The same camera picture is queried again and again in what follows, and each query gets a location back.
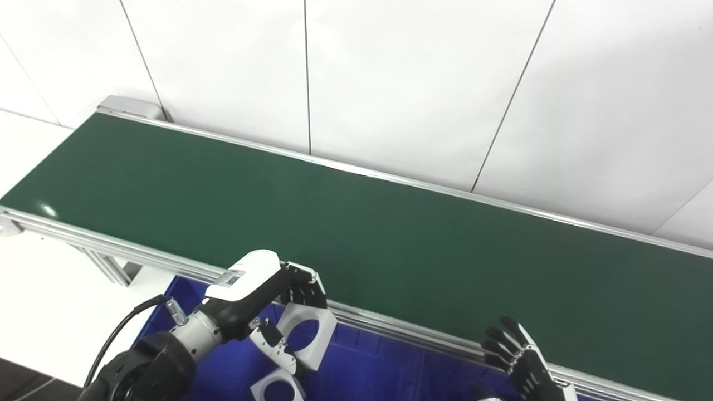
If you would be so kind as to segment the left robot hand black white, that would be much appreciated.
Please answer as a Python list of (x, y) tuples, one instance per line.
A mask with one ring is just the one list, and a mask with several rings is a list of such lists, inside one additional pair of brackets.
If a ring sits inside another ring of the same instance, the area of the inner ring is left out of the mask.
[[(280, 261), (270, 250), (249, 252), (229, 267), (206, 289), (198, 312), (211, 322), (219, 343), (250, 339), (299, 378), (319, 369), (336, 327), (319, 274)], [(315, 320), (319, 331), (310, 345), (295, 350), (288, 337), (302, 320)]]

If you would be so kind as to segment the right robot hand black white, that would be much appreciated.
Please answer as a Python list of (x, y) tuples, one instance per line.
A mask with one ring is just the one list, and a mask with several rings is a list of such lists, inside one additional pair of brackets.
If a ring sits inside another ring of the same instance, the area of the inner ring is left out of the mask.
[(578, 400), (572, 383), (559, 384), (539, 346), (524, 326), (502, 315), (480, 342), (486, 365), (504, 371), (522, 400)]

